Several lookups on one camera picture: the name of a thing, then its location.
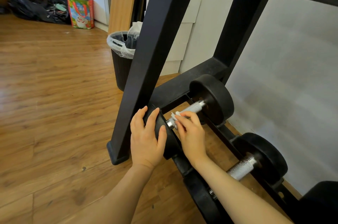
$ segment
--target right hand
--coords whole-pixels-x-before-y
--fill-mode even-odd
[[[208,158],[205,152],[205,132],[196,113],[185,111],[180,115],[175,115],[178,120],[175,123],[180,134],[183,152],[191,165],[196,168],[197,162]]]

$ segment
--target black weight plate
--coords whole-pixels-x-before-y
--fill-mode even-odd
[[[203,99],[206,106],[202,112],[215,124],[224,124],[234,113],[234,102],[224,84],[212,75],[202,75],[189,86],[193,101]]]
[[[212,198],[208,185],[196,171],[187,174],[183,181],[207,224],[233,223],[220,202]]]
[[[156,109],[156,107],[154,105],[149,105],[148,106],[148,111],[146,112],[146,114],[144,115],[143,121],[146,124],[148,117],[150,116],[150,114]],[[166,123],[166,119],[164,118],[164,116],[162,115],[161,111],[158,113],[158,116],[156,118],[156,124],[155,124],[155,136],[156,139],[158,139],[158,132],[159,129],[161,128],[162,125],[165,125],[166,130],[167,130],[167,141],[166,141],[166,147],[164,149],[164,158],[166,158],[167,160],[172,158],[174,155],[176,155],[179,150],[180,150],[180,146],[176,140],[175,134],[174,132],[168,127],[167,123]]]
[[[288,165],[281,153],[263,137],[248,132],[234,141],[235,148],[245,156],[251,153],[259,160],[255,168],[271,185],[279,181],[288,171]]]

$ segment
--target left hand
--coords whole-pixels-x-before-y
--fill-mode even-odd
[[[145,106],[139,109],[130,123],[132,135],[130,137],[130,149],[133,165],[141,164],[153,170],[161,161],[167,140],[167,131],[164,125],[158,132],[158,140],[155,137],[155,122],[159,113],[156,108],[148,117],[144,126],[143,117],[148,110]]]

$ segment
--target forearm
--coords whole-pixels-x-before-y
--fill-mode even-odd
[[[197,162],[195,169],[209,184],[234,223],[291,223],[275,208],[233,179],[209,158]]]
[[[143,165],[132,166],[120,182],[78,223],[130,223],[144,186],[152,170]]]

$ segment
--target white plastic bag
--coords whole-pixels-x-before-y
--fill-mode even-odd
[[[137,40],[141,32],[142,22],[133,22],[129,31],[114,32],[107,37],[107,44],[120,57],[134,57]]]

